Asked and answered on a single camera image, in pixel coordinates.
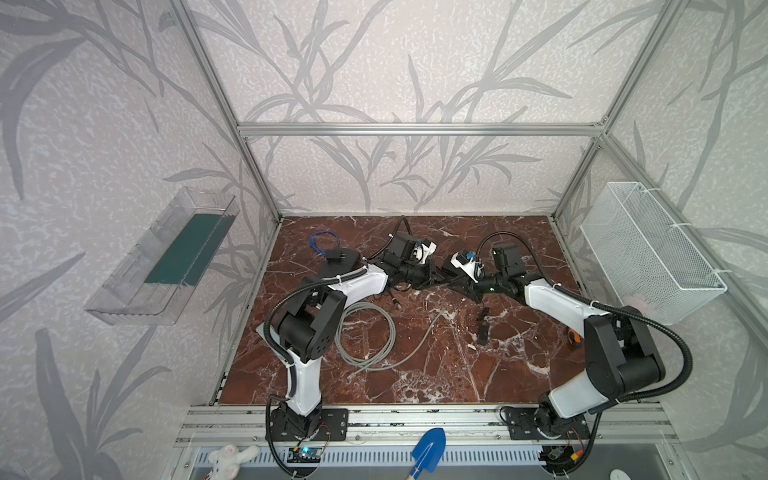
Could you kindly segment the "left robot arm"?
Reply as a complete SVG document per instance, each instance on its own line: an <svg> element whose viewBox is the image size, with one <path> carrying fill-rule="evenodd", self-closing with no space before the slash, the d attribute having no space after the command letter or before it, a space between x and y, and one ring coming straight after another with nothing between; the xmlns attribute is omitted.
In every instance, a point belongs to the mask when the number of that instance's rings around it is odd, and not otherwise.
<svg viewBox="0 0 768 480"><path fill-rule="evenodd" d="M310 439L321 428L321 359L334 343L344 311L401 283L430 287L437 245L411 234L394 234L383 251L364 259L337 247L325 255L317 275L308 276L268 314L262 337L287 369L284 396L266 414L269 440Z"/></svg>

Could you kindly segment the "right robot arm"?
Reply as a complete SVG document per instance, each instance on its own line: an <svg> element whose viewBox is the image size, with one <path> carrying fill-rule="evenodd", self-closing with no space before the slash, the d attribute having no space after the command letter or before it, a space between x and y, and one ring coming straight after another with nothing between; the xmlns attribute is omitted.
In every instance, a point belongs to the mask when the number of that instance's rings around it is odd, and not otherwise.
<svg viewBox="0 0 768 480"><path fill-rule="evenodd" d="M557 439L585 414L670 393L690 378L691 349L667 326L634 307L586 299L541 271L527 271L515 244L498 246L494 261L496 271L488 275L478 254L457 252L445 260L442 272L452 289L475 302L500 293L557 320L580 340L585 358L584 370L543 394L536 409L505 411L508 425Z"/></svg>

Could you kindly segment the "black power adapter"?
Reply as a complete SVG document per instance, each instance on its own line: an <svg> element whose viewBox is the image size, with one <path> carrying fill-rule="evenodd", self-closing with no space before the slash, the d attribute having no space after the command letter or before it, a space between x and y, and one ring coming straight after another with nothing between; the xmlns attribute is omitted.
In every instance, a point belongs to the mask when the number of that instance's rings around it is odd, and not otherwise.
<svg viewBox="0 0 768 480"><path fill-rule="evenodd" d="M487 322L487 317L489 312L490 309L488 307L484 307L477 317L478 329L475 340L477 345L485 346L488 343L490 326Z"/></svg>

